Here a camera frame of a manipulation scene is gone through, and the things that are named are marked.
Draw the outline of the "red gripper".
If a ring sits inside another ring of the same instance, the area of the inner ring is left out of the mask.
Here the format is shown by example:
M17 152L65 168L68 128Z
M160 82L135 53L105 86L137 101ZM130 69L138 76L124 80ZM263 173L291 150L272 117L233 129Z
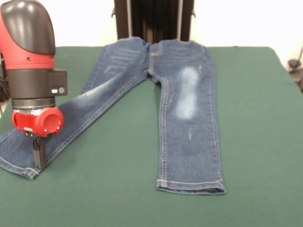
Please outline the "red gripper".
M29 113L14 110L11 118L17 130L39 137L33 137L34 164L36 167L45 168L45 143L41 137L60 132L64 125L62 112L55 107L30 110Z

